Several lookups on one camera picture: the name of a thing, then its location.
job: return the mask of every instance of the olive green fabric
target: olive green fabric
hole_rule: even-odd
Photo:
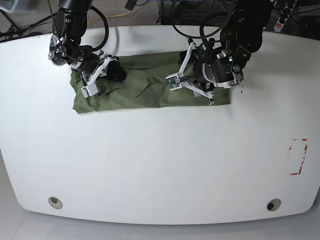
[[[123,82],[98,78],[99,96],[85,98],[81,88],[80,73],[72,69],[71,85],[76,92],[73,109],[78,114],[118,109],[162,108],[173,106],[208,106],[204,96],[195,97],[194,92],[183,87],[170,91],[166,76],[179,71],[180,52],[163,52],[144,55],[121,56],[119,62],[127,77]],[[192,64],[184,72],[192,74]],[[214,104],[230,104],[229,90],[215,88]]]

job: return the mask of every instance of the white tabletop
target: white tabletop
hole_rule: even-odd
[[[0,44],[0,148],[26,210],[177,225],[274,218],[312,206],[320,185],[317,41],[265,33],[231,105],[78,115],[70,67],[48,61],[50,37]],[[102,29],[90,29],[82,44],[97,46],[102,37]],[[187,47],[170,26],[135,26],[111,28],[103,50],[129,56]],[[172,122],[180,128],[172,131]],[[304,157],[301,174],[290,175]],[[52,208],[49,197],[63,208]],[[267,211],[272,199],[282,202],[274,212]]]

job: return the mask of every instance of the floor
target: floor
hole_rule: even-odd
[[[145,0],[138,0],[137,4],[143,4]],[[127,0],[93,0],[93,6],[99,9],[105,16],[121,15],[128,10],[125,9]],[[58,10],[58,0],[50,0],[52,11]],[[50,15],[50,9],[47,0],[41,0],[35,13],[12,13],[8,14],[11,20],[18,26],[23,27],[33,24]],[[88,23],[99,16],[92,10],[88,12]],[[125,16],[108,18],[110,27],[117,26],[133,26],[133,25],[155,25],[159,17],[159,8],[156,1],[149,1],[142,6],[136,6],[132,12]],[[46,21],[47,24],[40,25],[32,29],[33,32],[41,32],[43,34],[52,31],[51,20]],[[0,14],[0,32],[6,32],[10,27],[10,23]],[[96,21],[89,28],[103,27],[102,21]]]

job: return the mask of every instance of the metal grommet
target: metal grommet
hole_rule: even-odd
[[[276,198],[268,202],[268,204],[266,205],[266,209],[270,212],[274,212],[278,210],[280,205],[281,205],[281,200]]]
[[[62,209],[62,202],[55,196],[49,197],[48,201],[50,206],[53,207],[54,209]]]

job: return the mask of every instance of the screw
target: screw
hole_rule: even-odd
[[[238,64],[234,65],[232,67],[232,69],[236,74],[238,74],[240,72],[240,70],[241,70],[241,68],[240,68],[240,66]]]

